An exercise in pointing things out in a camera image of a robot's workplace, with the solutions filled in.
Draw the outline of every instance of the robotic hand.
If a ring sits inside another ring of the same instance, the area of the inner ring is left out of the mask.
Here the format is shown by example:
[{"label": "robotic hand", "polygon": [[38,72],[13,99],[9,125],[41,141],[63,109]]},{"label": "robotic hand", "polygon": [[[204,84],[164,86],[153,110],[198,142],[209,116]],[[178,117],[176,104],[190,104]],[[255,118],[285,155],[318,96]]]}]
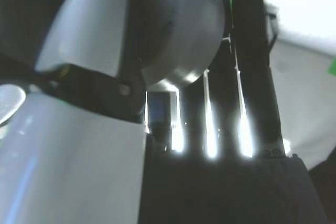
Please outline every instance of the robotic hand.
[{"label": "robotic hand", "polygon": [[[169,157],[144,166],[146,90],[176,91],[195,82],[210,68],[217,73],[209,73],[211,98],[220,108],[218,87],[212,85],[211,79],[220,76],[216,64],[221,64],[221,49],[227,43],[222,41],[223,35],[231,38],[228,72],[236,75],[233,80],[237,81],[236,53],[238,79],[242,79],[243,95],[248,98],[247,113],[254,119],[251,128],[261,146],[256,153],[260,159],[235,165],[250,171],[247,177],[267,177],[255,179],[253,186],[240,191],[262,190],[265,181],[271,181],[275,195],[279,196],[286,187],[286,195],[280,200],[294,199],[295,204],[300,200],[316,202],[295,206],[299,210],[293,213],[297,218],[292,223],[325,223],[302,161],[284,157],[269,52],[265,50],[268,45],[264,18],[259,20],[260,13],[263,17],[263,0],[253,1],[233,0],[231,19],[228,0],[66,0],[35,72],[27,71],[26,81],[39,87],[40,92],[27,96],[0,149],[0,223],[202,223],[211,209],[216,209],[211,221],[218,223],[226,215],[233,215],[219,212],[227,206],[223,203],[225,195],[239,188],[229,190],[229,183],[224,190],[224,184],[201,179],[207,176],[223,182],[218,168],[227,174],[231,169],[223,163],[214,168],[200,158],[173,158],[172,162]],[[246,18],[253,10],[249,3],[256,3],[258,10],[255,16],[251,15],[252,21]],[[24,69],[12,62],[6,64],[16,69],[17,76]],[[8,80],[10,70],[3,76]],[[223,122],[221,116],[218,109],[218,122]],[[166,172],[153,175],[158,169]],[[177,178],[176,184],[169,183],[172,178]],[[247,179],[240,173],[232,178]],[[273,183],[274,179],[283,181]],[[305,189],[291,197],[302,181]],[[223,208],[206,204],[214,198],[214,202],[222,202],[219,206]],[[232,193],[227,197],[234,198]],[[157,199],[165,204],[159,206]],[[276,200],[261,206],[267,205],[276,205]],[[161,218],[151,215],[150,209],[161,213]],[[237,210],[233,206],[227,209]],[[275,216],[282,215],[288,207],[279,209],[281,213]],[[256,213],[260,210],[246,211],[236,221],[276,223]]]}]

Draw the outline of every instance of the green object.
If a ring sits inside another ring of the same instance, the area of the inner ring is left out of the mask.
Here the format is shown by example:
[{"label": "green object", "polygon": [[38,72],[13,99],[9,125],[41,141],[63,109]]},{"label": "green object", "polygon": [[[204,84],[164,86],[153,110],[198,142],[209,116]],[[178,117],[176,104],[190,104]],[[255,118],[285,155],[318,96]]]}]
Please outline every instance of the green object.
[{"label": "green object", "polygon": [[334,76],[336,76],[336,59],[333,60],[333,62],[329,66],[328,73],[333,74]]}]

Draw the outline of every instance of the green tape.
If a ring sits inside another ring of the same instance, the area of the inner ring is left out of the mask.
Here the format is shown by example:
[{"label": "green tape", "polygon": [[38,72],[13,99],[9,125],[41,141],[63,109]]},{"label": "green tape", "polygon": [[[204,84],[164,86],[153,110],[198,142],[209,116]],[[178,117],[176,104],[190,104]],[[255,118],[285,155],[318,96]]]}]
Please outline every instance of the green tape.
[{"label": "green tape", "polygon": [[329,66],[328,73],[333,74],[334,76],[336,76],[336,59],[333,60],[333,62]]}]

